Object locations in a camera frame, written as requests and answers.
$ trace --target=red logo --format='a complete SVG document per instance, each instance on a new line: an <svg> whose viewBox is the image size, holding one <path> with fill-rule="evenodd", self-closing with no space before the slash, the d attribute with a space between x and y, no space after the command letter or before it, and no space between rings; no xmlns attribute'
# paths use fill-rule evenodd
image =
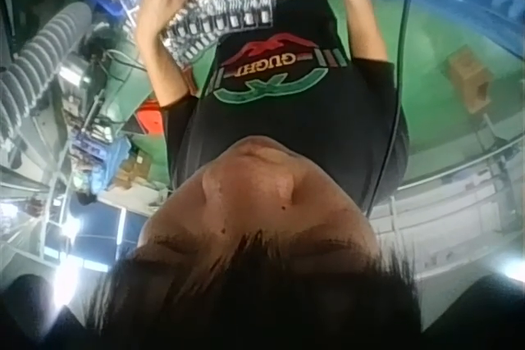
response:
<svg viewBox="0 0 525 350"><path fill-rule="evenodd" d="M278 48L283 48L286 43L294 43L308 48L317 48L318 45L312 41L302 39L290 33L279 33L271 36L266 41L254 41L247 43L241 48L236 55L222 63L222 66L229 66L238 62L243 57L256 57L264 54L267 51L275 51Z"/></svg>

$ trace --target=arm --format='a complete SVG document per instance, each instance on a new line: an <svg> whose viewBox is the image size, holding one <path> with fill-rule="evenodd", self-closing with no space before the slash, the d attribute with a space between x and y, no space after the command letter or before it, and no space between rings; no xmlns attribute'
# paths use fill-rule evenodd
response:
<svg viewBox="0 0 525 350"><path fill-rule="evenodd" d="M142 0L140 4L135 41L161 107L175 104L190 93L182 71L159 38L186 1Z"/></svg>
<svg viewBox="0 0 525 350"><path fill-rule="evenodd" d="M138 43L138 47L160 107L175 104L189 94L182 71L160 39Z"/></svg>
<svg viewBox="0 0 525 350"><path fill-rule="evenodd" d="M352 57L388 61L372 0L345 0Z"/></svg>

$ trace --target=black t-shirt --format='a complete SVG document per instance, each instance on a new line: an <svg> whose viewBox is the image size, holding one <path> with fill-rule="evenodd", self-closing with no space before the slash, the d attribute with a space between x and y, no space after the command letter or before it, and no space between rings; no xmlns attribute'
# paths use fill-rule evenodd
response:
<svg viewBox="0 0 525 350"><path fill-rule="evenodd" d="M223 39L204 95L165 110L173 187L238 140L266 135L316 162L365 210L395 113L394 66L350 61L326 0L286 2L275 19ZM403 180L408 146L402 116L377 201Z"/></svg>

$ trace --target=man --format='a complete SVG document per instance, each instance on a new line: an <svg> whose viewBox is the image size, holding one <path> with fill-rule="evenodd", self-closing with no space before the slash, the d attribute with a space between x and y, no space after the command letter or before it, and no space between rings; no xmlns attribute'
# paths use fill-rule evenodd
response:
<svg viewBox="0 0 525 350"><path fill-rule="evenodd" d="M384 261L363 214L395 112L371 0L345 0L352 61L327 0L290 0L271 29L220 42L199 99L159 38L185 2L143 0L136 30L175 192L95 294L88 327L118 348L418 343L410 264ZM403 120L380 198L407 149Z"/></svg>

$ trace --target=black hair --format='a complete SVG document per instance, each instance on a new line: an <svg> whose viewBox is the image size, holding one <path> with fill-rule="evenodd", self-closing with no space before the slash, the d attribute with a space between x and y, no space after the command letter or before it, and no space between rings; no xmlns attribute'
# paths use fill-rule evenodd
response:
<svg viewBox="0 0 525 350"><path fill-rule="evenodd" d="M391 253L353 273L300 274L272 241L191 266L127 259L97 287L87 328L110 348L419 348L412 267Z"/></svg>
<svg viewBox="0 0 525 350"><path fill-rule="evenodd" d="M97 195L93 193L77 192L76 199L79 200L80 205L89 205L97 202Z"/></svg>

